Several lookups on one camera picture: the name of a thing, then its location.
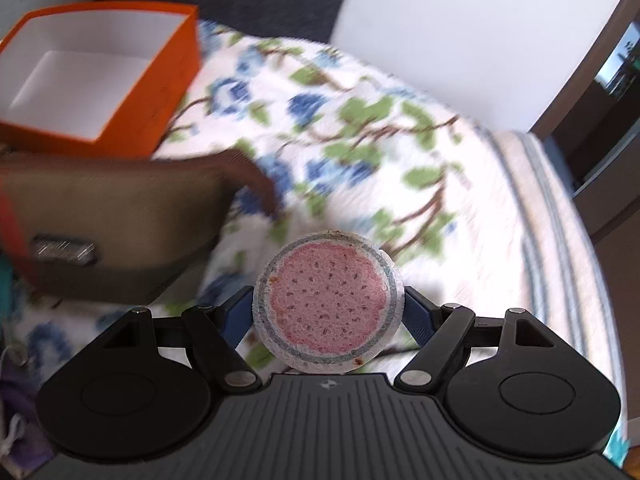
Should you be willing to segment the round watermelon pattern coaster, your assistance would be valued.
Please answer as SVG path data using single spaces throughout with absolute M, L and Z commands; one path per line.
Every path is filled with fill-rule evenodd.
M 259 275 L 252 302 L 260 341 L 306 374 L 367 364 L 393 339 L 404 309 L 404 282 L 390 256 L 337 230 L 284 246 Z

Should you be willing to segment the floral white blue blanket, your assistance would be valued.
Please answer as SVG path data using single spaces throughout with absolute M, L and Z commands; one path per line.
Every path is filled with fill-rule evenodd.
M 269 219 L 236 194 L 203 292 L 228 297 L 296 237 L 352 231 L 427 297 L 531 310 L 623 388 L 602 271 L 532 134 L 489 131 L 326 44 L 213 22 L 198 41 L 201 70 L 158 157 L 237 148 L 279 201 Z

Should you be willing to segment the brown pouch with red stripe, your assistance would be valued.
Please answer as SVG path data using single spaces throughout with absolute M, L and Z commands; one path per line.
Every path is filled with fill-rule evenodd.
M 208 259 L 234 196 L 278 211 L 270 178 L 242 151 L 184 159 L 1 159 L 1 250 L 40 294 L 150 304 Z

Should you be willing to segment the orange cardboard box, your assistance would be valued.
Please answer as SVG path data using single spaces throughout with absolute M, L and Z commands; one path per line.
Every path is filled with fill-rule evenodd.
M 1 41 L 1 141 L 148 158 L 200 70 L 190 4 L 98 1 L 25 14 Z

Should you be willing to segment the white cushion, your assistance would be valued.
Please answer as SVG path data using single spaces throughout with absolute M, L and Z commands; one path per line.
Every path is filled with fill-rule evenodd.
M 620 0 L 343 0 L 335 47 L 496 129 L 529 130 Z

